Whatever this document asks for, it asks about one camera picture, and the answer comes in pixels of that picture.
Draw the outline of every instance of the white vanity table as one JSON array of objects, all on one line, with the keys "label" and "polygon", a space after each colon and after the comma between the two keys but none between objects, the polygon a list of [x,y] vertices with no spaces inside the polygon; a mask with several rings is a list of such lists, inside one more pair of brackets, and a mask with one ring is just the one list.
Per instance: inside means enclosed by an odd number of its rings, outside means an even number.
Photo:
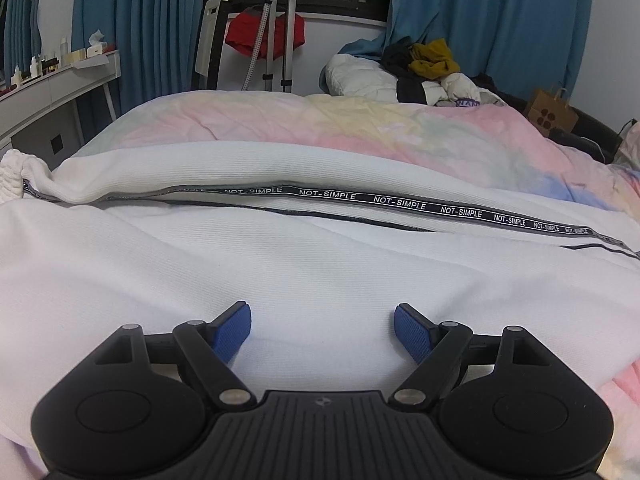
[{"label": "white vanity table", "polygon": [[[120,53],[115,50],[105,54],[108,62],[97,66],[86,65],[88,58],[74,65],[65,66],[34,81],[24,83],[0,97],[0,154],[5,152],[11,138],[39,118],[60,108],[76,97],[102,86],[111,119],[116,119],[108,82],[120,77]],[[84,145],[77,111],[76,126],[80,146]]]}]

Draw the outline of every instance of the blue gripper pad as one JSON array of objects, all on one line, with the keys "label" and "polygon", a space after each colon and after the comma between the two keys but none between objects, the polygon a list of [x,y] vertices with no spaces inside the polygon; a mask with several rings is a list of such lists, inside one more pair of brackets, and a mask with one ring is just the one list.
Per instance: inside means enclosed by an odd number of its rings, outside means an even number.
[{"label": "blue gripper pad", "polygon": [[245,303],[216,330],[211,348],[224,364],[228,364],[249,332],[251,332],[251,308]]},{"label": "blue gripper pad", "polygon": [[433,349],[427,328],[415,320],[401,305],[396,306],[394,312],[394,331],[398,341],[418,364]]}]

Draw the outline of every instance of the curtain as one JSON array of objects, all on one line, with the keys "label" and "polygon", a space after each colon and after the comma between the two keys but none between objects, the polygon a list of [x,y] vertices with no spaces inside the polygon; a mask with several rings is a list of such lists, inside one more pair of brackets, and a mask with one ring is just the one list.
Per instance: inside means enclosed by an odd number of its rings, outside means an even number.
[{"label": "curtain", "polygon": [[2,23],[2,56],[7,86],[15,73],[15,66],[28,72],[31,57],[40,54],[42,42],[38,30],[38,0],[0,0]]},{"label": "curtain", "polygon": [[574,88],[590,12],[591,0],[391,0],[386,32],[340,52],[379,59],[405,36],[445,38],[462,72],[528,99],[538,87]]},{"label": "curtain", "polygon": [[[97,29],[120,50],[122,75],[110,84],[116,113],[188,90],[202,0],[74,0],[71,49]],[[109,124],[102,89],[78,99],[85,140]]]}]

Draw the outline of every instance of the tie-dye comforter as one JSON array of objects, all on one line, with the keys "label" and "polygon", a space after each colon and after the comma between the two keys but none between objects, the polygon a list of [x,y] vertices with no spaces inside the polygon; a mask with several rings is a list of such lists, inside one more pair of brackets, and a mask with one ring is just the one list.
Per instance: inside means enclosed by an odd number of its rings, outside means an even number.
[{"label": "tie-dye comforter", "polygon": [[[391,158],[478,186],[617,210],[640,221],[637,174],[559,146],[516,110],[494,105],[439,108],[279,92],[188,92],[130,111],[76,156],[196,140],[288,142]],[[600,472],[609,479],[637,478],[640,361],[599,391],[616,421]]]}]

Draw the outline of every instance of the metal pin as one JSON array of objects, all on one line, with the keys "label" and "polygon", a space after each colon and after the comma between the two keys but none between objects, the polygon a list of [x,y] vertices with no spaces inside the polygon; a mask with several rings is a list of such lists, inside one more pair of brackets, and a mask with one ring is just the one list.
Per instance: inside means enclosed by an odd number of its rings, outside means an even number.
[{"label": "metal pin", "polygon": [[413,388],[405,388],[404,390],[398,390],[394,393],[394,399],[401,404],[408,404],[415,406],[424,402],[427,396],[420,390],[414,390]]},{"label": "metal pin", "polygon": [[240,406],[251,399],[251,394],[247,390],[241,388],[232,388],[225,390],[220,394],[220,400],[231,406]]}]

